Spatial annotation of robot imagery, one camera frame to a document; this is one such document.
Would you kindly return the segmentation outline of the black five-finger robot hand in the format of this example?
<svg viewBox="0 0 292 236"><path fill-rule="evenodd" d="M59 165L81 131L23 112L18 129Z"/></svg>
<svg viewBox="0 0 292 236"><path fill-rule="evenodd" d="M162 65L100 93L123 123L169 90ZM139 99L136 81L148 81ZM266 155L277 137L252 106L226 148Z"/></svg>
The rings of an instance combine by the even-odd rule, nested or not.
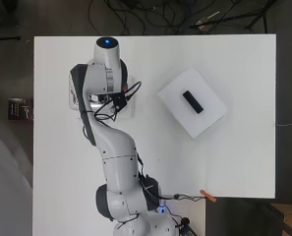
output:
<svg viewBox="0 0 292 236"><path fill-rule="evenodd" d="M111 100L112 96L110 94L92 94L89 97L89 101L93 103L106 103L107 101Z"/></svg>

